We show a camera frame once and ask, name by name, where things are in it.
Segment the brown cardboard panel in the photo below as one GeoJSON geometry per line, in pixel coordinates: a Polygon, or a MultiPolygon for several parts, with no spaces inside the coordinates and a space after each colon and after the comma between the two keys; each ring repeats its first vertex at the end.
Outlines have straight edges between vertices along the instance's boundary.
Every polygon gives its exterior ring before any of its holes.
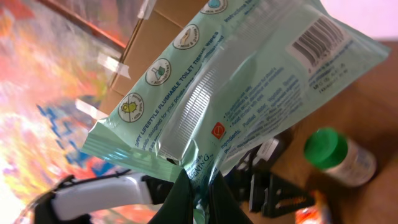
{"type": "Polygon", "coordinates": [[[207,0],[158,0],[148,19],[139,21],[99,110],[110,114],[148,67],[193,19],[207,0]]]}

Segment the pale green wipes packet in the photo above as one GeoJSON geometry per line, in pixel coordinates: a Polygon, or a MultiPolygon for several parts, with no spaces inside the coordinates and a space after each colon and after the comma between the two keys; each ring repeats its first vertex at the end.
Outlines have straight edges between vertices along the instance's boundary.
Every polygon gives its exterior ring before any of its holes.
{"type": "Polygon", "coordinates": [[[383,62],[320,1],[210,1],[88,134],[83,152],[194,185],[225,174],[383,62]]]}

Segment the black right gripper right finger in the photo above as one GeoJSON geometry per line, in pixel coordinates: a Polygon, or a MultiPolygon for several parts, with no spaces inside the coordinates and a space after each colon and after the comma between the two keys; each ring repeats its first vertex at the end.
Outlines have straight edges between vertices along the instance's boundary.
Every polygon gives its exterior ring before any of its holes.
{"type": "Polygon", "coordinates": [[[219,172],[209,189],[209,224],[252,224],[219,172]]]}

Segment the green lid white jar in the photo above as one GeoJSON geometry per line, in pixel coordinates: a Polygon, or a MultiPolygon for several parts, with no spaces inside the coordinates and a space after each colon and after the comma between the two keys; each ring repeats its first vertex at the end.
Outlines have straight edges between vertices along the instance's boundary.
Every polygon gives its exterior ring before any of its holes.
{"type": "Polygon", "coordinates": [[[315,131],[306,140],[303,152],[311,165],[348,187],[369,182],[377,170],[371,152],[332,128],[315,131]]]}

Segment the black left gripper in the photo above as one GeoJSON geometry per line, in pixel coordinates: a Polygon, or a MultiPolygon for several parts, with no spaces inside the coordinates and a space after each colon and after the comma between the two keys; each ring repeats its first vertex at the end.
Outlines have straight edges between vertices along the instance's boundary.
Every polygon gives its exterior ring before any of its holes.
{"type": "Polygon", "coordinates": [[[249,150],[224,177],[237,202],[249,202],[249,211],[276,218],[311,207],[315,199],[307,191],[270,171],[293,140],[290,129],[249,150]]]}

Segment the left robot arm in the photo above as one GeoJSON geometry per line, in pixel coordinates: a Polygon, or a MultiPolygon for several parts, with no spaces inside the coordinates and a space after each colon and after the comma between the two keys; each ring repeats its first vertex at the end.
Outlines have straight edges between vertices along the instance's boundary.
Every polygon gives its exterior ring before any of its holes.
{"type": "Polygon", "coordinates": [[[151,223],[193,223],[195,205],[205,204],[210,223],[249,223],[239,208],[276,218],[315,204],[313,194],[270,172],[270,167],[292,142],[283,131],[248,151],[223,178],[217,174],[205,194],[188,183],[186,174],[175,183],[125,170],[75,181],[71,175],[34,202],[34,223],[91,223],[91,213],[124,205],[160,205],[151,223]]]}

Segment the colourful printed floor mat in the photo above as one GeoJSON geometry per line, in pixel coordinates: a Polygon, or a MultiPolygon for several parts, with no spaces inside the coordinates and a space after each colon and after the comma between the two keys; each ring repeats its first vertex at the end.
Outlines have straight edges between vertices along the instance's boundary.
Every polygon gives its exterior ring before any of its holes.
{"type": "Polygon", "coordinates": [[[81,151],[116,104],[113,79],[142,1],[1,0],[1,222],[32,223],[34,200],[69,175],[121,171],[81,151]]]}

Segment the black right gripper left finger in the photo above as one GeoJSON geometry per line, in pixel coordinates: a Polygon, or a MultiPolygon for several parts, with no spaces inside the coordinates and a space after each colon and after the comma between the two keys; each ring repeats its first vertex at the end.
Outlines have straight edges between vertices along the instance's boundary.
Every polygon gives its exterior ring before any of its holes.
{"type": "Polygon", "coordinates": [[[190,179],[182,170],[160,210],[148,224],[193,224],[193,192],[190,179]]]}

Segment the orange snack box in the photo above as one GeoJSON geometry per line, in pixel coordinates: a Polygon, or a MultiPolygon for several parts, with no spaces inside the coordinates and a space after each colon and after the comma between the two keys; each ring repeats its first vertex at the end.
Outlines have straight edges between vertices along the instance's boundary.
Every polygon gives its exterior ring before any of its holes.
{"type": "Polygon", "coordinates": [[[319,190],[312,191],[315,204],[295,212],[296,224],[333,224],[328,201],[319,190]]]}

